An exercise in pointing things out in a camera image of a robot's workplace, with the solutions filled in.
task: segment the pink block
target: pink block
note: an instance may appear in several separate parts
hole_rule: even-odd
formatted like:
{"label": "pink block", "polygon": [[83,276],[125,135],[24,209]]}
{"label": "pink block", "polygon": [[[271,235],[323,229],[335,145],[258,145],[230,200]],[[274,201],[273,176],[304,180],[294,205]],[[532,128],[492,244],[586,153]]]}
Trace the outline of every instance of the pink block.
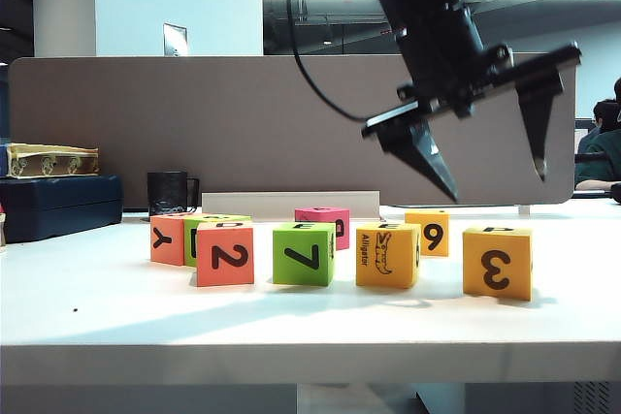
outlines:
{"label": "pink block", "polygon": [[349,247],[349,209],[342,207],[304,207],[295,209],[296,222],[334,222],[337,225],[337,249]]}

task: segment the cubicle divider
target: cubicle divider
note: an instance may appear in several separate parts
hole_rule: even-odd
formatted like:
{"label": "cubicle divider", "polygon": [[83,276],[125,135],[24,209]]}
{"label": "cubicle divider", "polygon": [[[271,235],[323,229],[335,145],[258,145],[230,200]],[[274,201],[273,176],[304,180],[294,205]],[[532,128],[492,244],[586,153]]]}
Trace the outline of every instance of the cubicle divider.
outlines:
{"label": "cubicle divider", "polygon": [[[398,55],[304,57],[316,83],[359,115],[399,102]],[[474,116],[431,122],[460,203],[559,203],[572,194],[575,69],[552,107],[548,176],[533,167],[517,94]],[[378,190],[383,204],[451,202],[360,125],[312,93],[292,57],[25,58],[10,70],[12,138],[99,147],[104,174],[122,177],[125,206],[147,205],[147,172],[186,170],[204,192]]]}

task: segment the black cable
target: black cable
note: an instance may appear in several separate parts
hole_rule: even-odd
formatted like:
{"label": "black cable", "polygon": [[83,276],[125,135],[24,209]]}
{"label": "black cable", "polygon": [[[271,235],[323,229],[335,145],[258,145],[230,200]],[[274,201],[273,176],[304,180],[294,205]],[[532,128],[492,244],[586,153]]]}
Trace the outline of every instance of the black cable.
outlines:
{"label": "black cable", "polygon": [[321,89],[317,87],[317,85],[312,80],[311,76],[307,72],[306,68],[302,64],[302,60],[300,59],[300,53],[298,52],[298,45],[295,39],[295,27],[293,24],[293,13],[291,12],[291,0],[287,0],[287,20],[289,25],[289,35],[291,36],[291,48],[293,49],[293,56],[295,57],[295,63],[297,63],[298,68],[300,69],[300,73],[304,77],[304,79],[309,84],[310,88],[314,91],[314,93],[321,99],[328,107],[330,107],[333,111],[339,113],[345,118],[357,122],[366,122],[369,117],[368,116],[356,116],[348,111],[344,111],[339,106],[337,106],[334,102],[326,97],[326,95],[321,92]]}

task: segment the toy block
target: toy block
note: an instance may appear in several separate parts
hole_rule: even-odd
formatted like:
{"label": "toy block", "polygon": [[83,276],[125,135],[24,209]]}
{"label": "toy block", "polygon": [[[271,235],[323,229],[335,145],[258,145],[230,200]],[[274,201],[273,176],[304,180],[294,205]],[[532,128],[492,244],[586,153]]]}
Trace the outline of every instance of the toy block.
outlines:
{"label": "toy block", "polygon": [[406,210],[406,223],[420,225],[423,256],[448,256],[448,219],[444,210],[411,208]]}
{"label": "toy block", "polygon": [[254,283],[252,223],[203,222],[196,243],[196,286]]}
{"label": "toy block", "polygon": [[183,265],[183,219],[193,215],[189,212],[153,215],[150,221],[151,261]]}
{"label": "toy block", "polygon": [[274,283],[328,286],[334,276],[334,223],[283,223],[274,228]]}
{"label": "toy block", "polygon": [[530,301],[532,230],[472,227],[464,232],[464,293]]}
{"label": "toy block", "polygon": [[410,288],[419,264],[420,225],[374,222],[356,229],[356,285]]}
{"label": "toy block", "polygon": [[196,231],[199,224],[204,222],[249,222],[252,219],[247,215],[228,213],[194,213],[183,219],[183,247],[184,263],[196,267]]}
{"label": "toy block", "polygon": [[349,247],[349,209],[340,207],[306,207],[295,209],[296,222],[334,222],[337,250]]}

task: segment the yellow block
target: yellow block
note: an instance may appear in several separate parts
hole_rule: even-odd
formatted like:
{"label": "yellow block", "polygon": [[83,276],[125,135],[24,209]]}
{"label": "yellow block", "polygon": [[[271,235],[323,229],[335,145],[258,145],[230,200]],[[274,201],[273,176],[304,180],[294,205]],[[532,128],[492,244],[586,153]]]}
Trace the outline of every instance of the yellow block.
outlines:
{"label": "yellow block", "polygon": [[419,262],[420,225],[374,222],[356,229],[356,285],[410,288]]}
{"label": "yellow block", "polygon": [[448,219],[444,210],[411,208],[406,210],[406,223],[420,225],[423,256],[448,256]]}
{"label": "yellow block", "polygon": [[472,227],[464,232],[464,293],[530,301],[532,230]]}

